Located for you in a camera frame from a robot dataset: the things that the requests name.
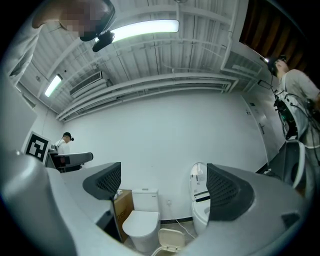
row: man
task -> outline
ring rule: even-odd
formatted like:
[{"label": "man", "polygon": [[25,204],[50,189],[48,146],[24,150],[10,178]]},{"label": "man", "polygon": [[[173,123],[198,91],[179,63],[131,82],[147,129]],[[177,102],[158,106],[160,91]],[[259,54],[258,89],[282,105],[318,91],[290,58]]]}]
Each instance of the man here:
[{"label": "man", "polygon": [[10,44],[2,65],[15,86],[30,64],[42,26],[59,22],[83,41],[94,39],[110,26],[115,8],[110,0],[44,0]]},{"label": "man", "polygon": [[[272,75],[279,79],[278,94],[286,92],[297,96],[296,98],[302,104],[306,100],[311,100],[314,108],[320,111],[320,90],[303,72],[292,69],[286,63],[286,56],[281,55],[279,58],[270,58],[268,69]],[[320,124],[313,119],[314,126],[320,129]],[[310,121],[306,131],[302,134],[300,141],[306,147],[306,157],[311,164],[315,173],[316,190],[320,191],[320,134],[319,130],[314,128]]]},{"label": "man", "polygon": [[71,137],[70,132],[65,132],[63,137],[54,144],[57,147],[59,154],[70,154],[70,148],[68,145],[70,141],[74,141],[74,138]]}]

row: light fixture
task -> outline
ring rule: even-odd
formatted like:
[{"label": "light fixture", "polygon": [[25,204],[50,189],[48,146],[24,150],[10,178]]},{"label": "light fixture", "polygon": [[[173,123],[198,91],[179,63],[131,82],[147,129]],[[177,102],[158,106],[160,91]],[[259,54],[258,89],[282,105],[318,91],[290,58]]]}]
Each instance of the light fixture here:
[{"label": "light fixture", "polygon": [[175,33],[179,31],[179,21],[175,19],[159,19],[159,20],[148,20],[134,24],[129,24],[111,30],[111,33],[115,34],[113,43],[125,38],[151,34],[151,33]]},{"label": "light fixture", "polygon": [[49,87],[45,91],[45,96],[50,97],[53,91],[57,88],[57,86],[61,83],[62,77],[61,75],[57,74],[55,78],[50,83]]}]

